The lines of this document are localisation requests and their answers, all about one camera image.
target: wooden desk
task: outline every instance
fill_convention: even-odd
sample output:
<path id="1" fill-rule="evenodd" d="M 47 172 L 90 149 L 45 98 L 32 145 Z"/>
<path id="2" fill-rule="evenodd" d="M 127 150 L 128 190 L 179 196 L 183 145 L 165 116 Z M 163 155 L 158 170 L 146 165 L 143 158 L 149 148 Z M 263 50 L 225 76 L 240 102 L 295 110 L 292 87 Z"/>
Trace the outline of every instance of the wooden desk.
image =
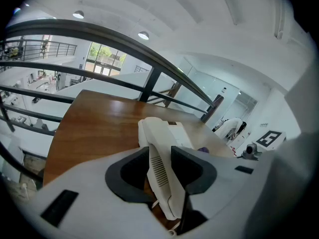
<path id="1" fill-rule="evenodd" d="M 55 133 L 44 185 L 79 163 L 138 148 L 138 122 L 147 117 L 181 122 L 194 148 L 207 147 L 211 155 L 233 156 L 230 148 L 193 114 L 83 90 Z"/>

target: ceiling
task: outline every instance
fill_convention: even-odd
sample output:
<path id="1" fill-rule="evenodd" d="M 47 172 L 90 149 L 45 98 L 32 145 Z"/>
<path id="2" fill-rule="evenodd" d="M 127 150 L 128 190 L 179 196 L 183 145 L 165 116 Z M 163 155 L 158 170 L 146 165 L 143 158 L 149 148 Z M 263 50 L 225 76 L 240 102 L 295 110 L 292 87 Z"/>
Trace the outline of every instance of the ceiling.
<path id="1" fill-rule="evenodd" d="M 147 45 L 176 65 L 177 58 L 201 56 L 205 67 L 216 58 L 252 69 L 264 83 L 289 90 L 317 50 L 295 22 L 287 0 L 26 0 L 13 22 L 51 17 L 98 24 Z M 149 41 L 137 34 L 147 31 Z"/>

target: black sticker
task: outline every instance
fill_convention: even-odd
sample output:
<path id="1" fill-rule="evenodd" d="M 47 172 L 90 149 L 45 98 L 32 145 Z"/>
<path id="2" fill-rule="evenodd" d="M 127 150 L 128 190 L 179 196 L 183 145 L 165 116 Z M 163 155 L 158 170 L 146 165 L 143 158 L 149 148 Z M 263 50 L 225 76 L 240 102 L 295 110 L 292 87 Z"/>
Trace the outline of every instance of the black sticker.
<path id="1" fill-rule="evenodd" d="M 265 135 L 259 138 L 256 142 L 264 147 L 272 144 L 282 133 L 276 131 L 268 131 Z"/>
<path id="2" fill-rule="evenodd" d="M 79 193 L 77 192 L 63 190 L 63 192 L 41 214 L 41 217 L 51 225 L 57 227 L 78 195 Z"/>
<path id="3" fill-rule="evenodd" d="M 254 169 L 252 169 L 252 168 L 245 167 L 245 166 L 241 166 L 241 165 L 237 166 L 237 167 L 235 168 L 235 170 L 241 171 L 241 172 L 243 172 L 243 173 L 248 173 L 248 174 L 252 174 L 253 171 L 254 171 Z"/>

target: railing post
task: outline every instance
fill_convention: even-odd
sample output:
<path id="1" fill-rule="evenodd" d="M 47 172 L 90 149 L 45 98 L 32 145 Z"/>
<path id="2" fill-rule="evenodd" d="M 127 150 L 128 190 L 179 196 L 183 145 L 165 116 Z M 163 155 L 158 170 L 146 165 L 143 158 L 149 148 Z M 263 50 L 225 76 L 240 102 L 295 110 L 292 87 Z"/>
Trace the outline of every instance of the railing post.
<path id="1" fill-rule="evenodd" d="M 168 96 L 174 98 L 180 88 L 181 88 L 181 83 L 176 82 L 173 89 L 168 93 Z M 169 100 L 165 100 L 164 101 L 165 107 L 168 107 L 170 102 L 171 101 L 169 101 Z"/>
<path id="2" fill-rule="evenodd" d="M 57 50 L 57 52 L 56 52 L 56 56 L 58 56 L 59 48 L 60 48 L 60 43 L 59 43 L 59 46 L 58 46 L 58 50 Z"/>
<path id="3" fill-rule="evenodd" d="M 203 123 L 206 123 L 209 120 L 209 118 L 212 117 L 212 115 L 215 113 L 215 111 L 220 106 L 220 104 L 223 102 L 223 100 L 224 100 L 224 97 L 222 95 L 217 95 L 217 97 L 213 101 L 213 105 L 208 107 L 207 113 L 203 114 L 203 116 L 200 118 L 200 120 Z"/>
<path id="4" fill-rule="evenodd" d="M 160 74 L 161 74 L 160 70 L 152 67 L 152 69 L 148 75 L 148 78 L 145 81 L 144 90 L 143 90 L 143 92 L 140 93 L 138 101 L 141 101 L 141 102 L 148 101 L 148 99 L 153 91 L 153 88 L 160 77 Z"/>
<path id="5" fill-rule="evenodd" d="M 2 98 L 1 98 L 1 96 L 0 96 L 0 110 L 1 110 L 1 112 L 2 112 L 4 121 L 7 123 L 8 127 L 9 127 L 10 130 L 11 130 L 11 132 L 14 132 L 14 127 L 13 127 L 13 125 L 10 123 L 9 116 L 8 116 L 8 114 L 6 113 L 6 110 L 5 110 L 5 108 L 4 108 L 2 105 L 3 105 L 3 102 L 2 102 Z"/>
<path id="6" fill-rule="evenodd" d="M 26 43 L 27 43 L 27 41 L 25 42 L 25 44 L 24 44 L 24 49 L 23 49 L 23 61 L 25 60 L 25 49 L 26 49 Z"/>

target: ceiling light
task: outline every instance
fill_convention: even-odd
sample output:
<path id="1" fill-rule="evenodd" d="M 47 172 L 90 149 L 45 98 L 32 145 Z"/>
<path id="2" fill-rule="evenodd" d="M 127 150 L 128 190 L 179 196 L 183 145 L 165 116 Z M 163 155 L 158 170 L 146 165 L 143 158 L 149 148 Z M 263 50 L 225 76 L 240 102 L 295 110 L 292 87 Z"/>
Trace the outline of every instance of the ceiling light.
<path id="1" fill-rule="evenodd" d="M 84 13 L 81 10 L 77 10 L 75 13 L 73 13 L 73 16 L 76 18 L 84 18 Z"/>
<path id="2" fill-rule="evenodd" d="M 145 31 L 139 32 L 139 37 L 144 39 L 144 40 L 148 40 L 150 38 L 149 34 Z"/>
<path id="3" fill-rule="evenodd" d="M 15 8 L 14 10 L 13 10 L 13 14 L 16 14 L 18 11 L 20 11 L 21 9 L 19 8 L 19 7 L 17 7 L 17 8 Z"/>

